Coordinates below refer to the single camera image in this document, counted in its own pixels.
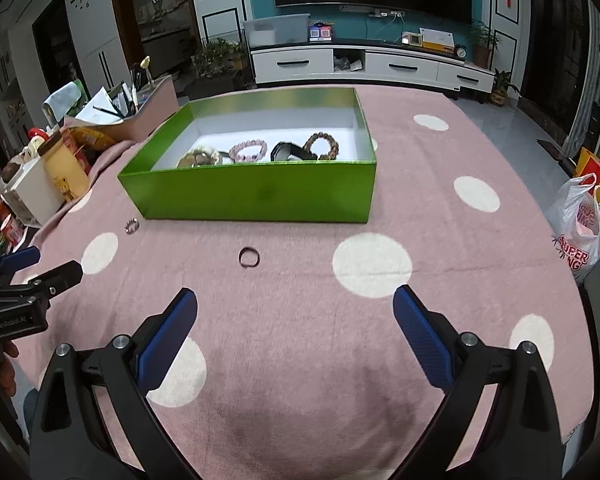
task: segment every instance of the white drawer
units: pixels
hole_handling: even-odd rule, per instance
[[[266,83],[333,73],[333,50],[307,48],[253,54],[256,82]]]
[[[438,78],[437,61],[392,54],[366,54],[365,72],[378,79],[407,83],[435,83]]]
[[[446,86],[453,86],[458,90],[463,86],[465,88],[475,88],[481,92],[491,92],[493,75],[464,66],[440,63],[438,82]]]

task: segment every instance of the silver bolt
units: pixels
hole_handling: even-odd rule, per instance
[[[535,354],[536,351],[538,350],[536,348],[536,345],[534,345],[531,341],[523,341],[522,349],[528,354]]]
[[[60,357],[67,355],[70,349],[71,347],[67,343],[62,343],[56,347],[56,355]]]
[[[460,336],[460,341],[464,346],[476,346],[478,344],[478,336],[471,332],[464,332]]]
[[[113,340],[114,348],[122,350],[129,344],[129,338],[126,335],[119,335]]]

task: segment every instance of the white plastic bag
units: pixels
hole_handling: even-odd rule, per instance
[[[600,204],[595,199],[599,189],[593,173],[572,178],[560,188],[546,213],[555,233],[554,244],[578,283],[600,259]]]

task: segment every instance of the drawer handle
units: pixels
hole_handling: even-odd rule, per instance
[[[278,66],[289,66],[289,65],[308,65],[309,60],[305,61],[279,61]]]
[[[471,83],[479,83],[480,80],[479,79],[474,79],[472,77],[465,77],[463,75],[458,75],[456,76],[458,79],[462,79],[463,81],[469,81]]]
[[[394,65],[393,63],[389,63],[389,67],[391,68],[400,68],[402,70],[417,70],[417,66],[406,66],[406,65]]]

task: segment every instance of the white tv cabinet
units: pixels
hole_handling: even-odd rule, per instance
[[[491,92],[493,87],[493,72],[456,57],[423,52],[423,49],[366,43],[334,41],[252,48],[256,83],[311,80],[386,81],[449,91],[459,91],[461,87],[472,88],[487,93]],[[335,70],[333,56],[343,51],[359,53],[362,70]]]

